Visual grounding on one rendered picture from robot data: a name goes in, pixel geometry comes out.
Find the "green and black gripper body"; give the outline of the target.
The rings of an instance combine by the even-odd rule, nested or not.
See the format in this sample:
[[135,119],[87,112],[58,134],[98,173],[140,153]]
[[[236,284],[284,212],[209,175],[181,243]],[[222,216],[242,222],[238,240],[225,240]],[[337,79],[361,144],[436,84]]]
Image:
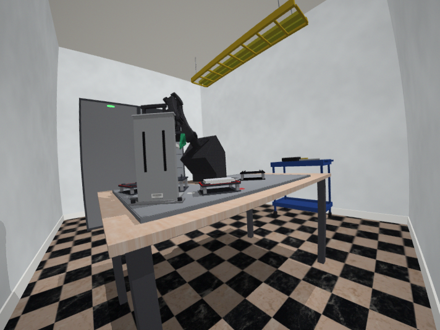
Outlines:
[[176,142],[180,141],[180,134],[183,133],[182,131],[175,131],[176,132]]

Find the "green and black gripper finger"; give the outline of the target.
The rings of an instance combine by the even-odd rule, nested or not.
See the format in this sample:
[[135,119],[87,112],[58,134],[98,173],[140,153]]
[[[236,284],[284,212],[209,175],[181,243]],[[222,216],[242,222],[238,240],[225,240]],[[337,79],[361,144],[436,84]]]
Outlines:
[[[182,146],[181,146],[182,145]],[[184,133],[181,133],[180,134],[180,149],[183,147],[183,146],[185,146],[186,145],[186,139],[185,139],[185,134]]]

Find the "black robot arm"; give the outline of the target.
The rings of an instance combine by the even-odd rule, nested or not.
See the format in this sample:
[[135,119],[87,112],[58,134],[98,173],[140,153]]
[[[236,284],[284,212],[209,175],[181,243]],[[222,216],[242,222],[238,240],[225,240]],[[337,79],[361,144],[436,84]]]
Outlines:
[[209,138],[203,137],[200,141],[198,141],[197,133],[193,132],[185,118],[182,106],[184,104],[181,98],[175,92],[173,92],[170,97],[163,98],[163,101],[167,104],[168,107],[166,112],[174,112],[176,114],[175,131],[180,131],[181,127],[183,133],[185,133],[186,142],[190,143],[193,146],[193,148],[186,153],[186,155],[191,158],[201,147],[203,147],[209,141]]

